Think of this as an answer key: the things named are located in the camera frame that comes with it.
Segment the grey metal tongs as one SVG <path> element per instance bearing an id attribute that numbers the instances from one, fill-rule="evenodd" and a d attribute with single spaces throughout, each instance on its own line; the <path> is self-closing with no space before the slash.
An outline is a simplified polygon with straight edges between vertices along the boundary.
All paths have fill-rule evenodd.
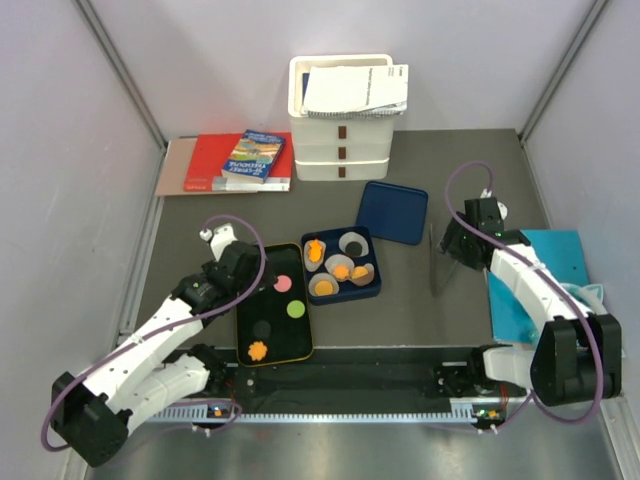
<path id="1" fill-rule="evenodd" d="M 441 296 L 456 274 L 459 263 L 439 250 L 439 240 L 433 223 L 428 228 L 429 239 L 429 288 L 432 296 Z"/>

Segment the blue tin lid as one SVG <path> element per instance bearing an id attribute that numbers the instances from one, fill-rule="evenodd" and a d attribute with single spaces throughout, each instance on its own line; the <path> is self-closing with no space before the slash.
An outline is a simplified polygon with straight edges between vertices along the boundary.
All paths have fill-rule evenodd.
<path id="1" fill-rule="evenodd" d="M 366 183 L 356 224 L 372 237 L 416 246 L 422 242 L 429 195 L 426 191 L 380 181 Z"/>

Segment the blue cookie tin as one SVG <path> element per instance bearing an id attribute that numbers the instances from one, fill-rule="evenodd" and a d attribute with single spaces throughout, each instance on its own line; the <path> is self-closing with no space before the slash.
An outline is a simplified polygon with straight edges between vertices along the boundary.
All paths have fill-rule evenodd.
<path id="1" fill-rule="evenodd" d="M 357 258 L 357 259 L 352 259 L 355 266 L 358 265 L 364 265 L 366 263 L 371 263 L 374 268 L 375 268 L 375 278 L 374 280 L 363 287 L 358 287 L 356 285 L 354 285 L 350 279 L 344 282 L 338 282 L 339 284 L 339 293 L 336 295 L 332 295 L 332 296 L 328 296 L 328 297 L 321 297 L 321 298 L 315 298 L 312 297 L 309 293 L 309 282 L 311 280 L 311 278 L 317 274 L 317 273 L 328 273 L 325 269 L 325 261 L 327 258 L 329 258 L 332 255 L 335 254 L 343 254 L 340 251 L 340 248 L 338 246 L 338 241 L 340 239 L 340 237 L 345 234 L 348 231 L 355 231 L 361 235 L 363 235 L 368 243 L 369 243 L 369 248 L 370 248 L 370 253 L 368 256 L 366 257 L 361 257 L 361 258 Z M 317 305 L 317 306 L 324 306 L 324 305 L 329 305 L 329 304 L 335 304 L 335 303 L 340 303 L 340 302 L 346 302 L 346 301 L 355 301 L 355 300 L 361 300 L 361 299 L 367 299 L 367 298 L 372 298 L 377 296 L 380 293 L 381 290 L 381 285 L 382 285 L 382 281 L 381 281 L 381 277 L 380 277 L 380 273 L 379 273 L 379 268 L 378 268 L 378 264 L 377 264 L 377 259 L 376 259 L 376 255 L 375 255 L 375 250 L 373 247 L 373 242 L 372 242 L 372 238 L 371 235 L 369 233 L 369 230 L 364 227 L 364 226 L 351 226 L 351 227 L 344 227 L 344 228 L 337 228 L 337 229 L 330 229 L 330 230 L 324 230 L 324 231 L 316 231 L 316 232 L 311 232 L 311 233 L 306 233 L 301 237 L 301 247 L 302 250 L 304 248 L 304 244 L 308 241 L 311 240 L 313 238 L 318 238 L 321 241 L 323 241 L 326 244 L 326 253 L 325 253 L 325 257 L 324 257 L 324 263 L 323 265 L 315 272 L 309 272 L 304 265 L 304 259 L 303 259 L 303 266 L 304 266 L 304 272 L 305 272 L 305 278 L 306 278 L 306 282 L 307 282 L 307 289 L 308 289 L 308 296 L 309 296 L 309 301 L 313 304 L 313 305 Z"/>

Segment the orange round cookie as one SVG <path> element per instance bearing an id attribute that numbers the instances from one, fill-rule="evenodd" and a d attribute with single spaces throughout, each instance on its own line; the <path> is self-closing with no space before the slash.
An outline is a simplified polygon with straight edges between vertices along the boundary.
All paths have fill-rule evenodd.
<path id="1" fill-rule="evenodd" d="M 332 274 L 339 282 L 343 282 L 350 278 L 351 270 L 347 265 L 337 265 Z"/>
<path id="2" fill-rule="evenodd" d="M 328 296 L 335 292 L 333 284 L 329 280 L 320 280 L 314 286 L 316 296 Z"/>

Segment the orange small flower cookie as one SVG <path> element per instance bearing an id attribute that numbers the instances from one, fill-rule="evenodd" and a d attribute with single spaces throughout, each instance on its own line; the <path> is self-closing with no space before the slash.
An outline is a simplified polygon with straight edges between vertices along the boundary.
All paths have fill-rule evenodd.
<path id="1" fill-rule="evenodd" d="M 365 266 L 355 266 L 351 273 L 351 279 L 356 280 L 364 278 L 369 274 L 369 270 Z"/>

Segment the orange flower cookie top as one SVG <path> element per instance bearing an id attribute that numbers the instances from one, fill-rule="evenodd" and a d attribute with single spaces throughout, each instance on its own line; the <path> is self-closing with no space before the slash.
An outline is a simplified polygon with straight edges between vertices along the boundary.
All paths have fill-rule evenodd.
<path id="1" fill-rule="evenodd" d="M 324 254 L 324 246 L 318 239 L 313 239 L 309 242 L 308 258 L 312 263 L 319 263 L 322 261 Z"/>

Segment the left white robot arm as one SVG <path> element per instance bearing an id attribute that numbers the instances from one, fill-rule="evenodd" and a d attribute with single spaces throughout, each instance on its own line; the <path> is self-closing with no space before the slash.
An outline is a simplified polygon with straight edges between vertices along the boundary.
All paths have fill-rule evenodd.
<path id="1" fill-rule="evenodd" d="M 54 431 L 89 466 L 100 467 L 155 414 L 192 394 L 224 390 L 227 374 L 210 347 L 196 345 L 169 366 L 162 363 L 215 319 L 273 286 L 275 277 L 262 242 L 212 238 L 209 246 L 212 260 L 181 279 L 121 345 L 81 373 L 54 381 L 41 430 L 45 449 L 56 449 L 48 441 Z"/>

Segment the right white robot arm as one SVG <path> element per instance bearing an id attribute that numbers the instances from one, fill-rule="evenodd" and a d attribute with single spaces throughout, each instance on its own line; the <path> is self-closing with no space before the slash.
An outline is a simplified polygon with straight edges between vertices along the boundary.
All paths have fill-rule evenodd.
<path id="1" fill-rule="evenodd" d="M 548 407 L 620 394 L 620 323 L 571 297 L 539 260 L 531 241 L 505 228 L 496 198 L 466 200 L 438 248 L 468 268 L 493 274 L 537 333 L 529 349 L 506 344 L 475 348 L 466 372 L 474 393 L 487 396 L 507 382 L 532 391 Z"/>

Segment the orange round cookie bottom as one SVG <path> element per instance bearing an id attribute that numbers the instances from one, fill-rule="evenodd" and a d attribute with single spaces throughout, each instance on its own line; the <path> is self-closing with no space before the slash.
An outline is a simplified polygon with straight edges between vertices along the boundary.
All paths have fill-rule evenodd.
<path id="1" fill-rule="evenodd" d="M 328 296 L 335 292 L 333 284 L 329 280 L 320 280 L 314 286 L 316 296 Z"/>

